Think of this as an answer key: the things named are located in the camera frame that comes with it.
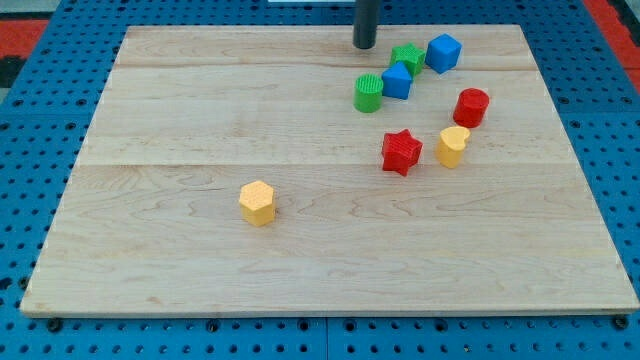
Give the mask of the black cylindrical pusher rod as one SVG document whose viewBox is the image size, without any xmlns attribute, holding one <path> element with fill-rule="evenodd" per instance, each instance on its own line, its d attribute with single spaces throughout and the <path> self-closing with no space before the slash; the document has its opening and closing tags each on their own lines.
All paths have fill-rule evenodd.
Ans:
<svg viewBox="0 0 640 360">
<path fill-rule="evenodd" d="M 358 49 L 371 49 L 376 44 L 379 22 L 379 0 L 356 0 L 354 5 L 352 43 Z"/>
</svg>

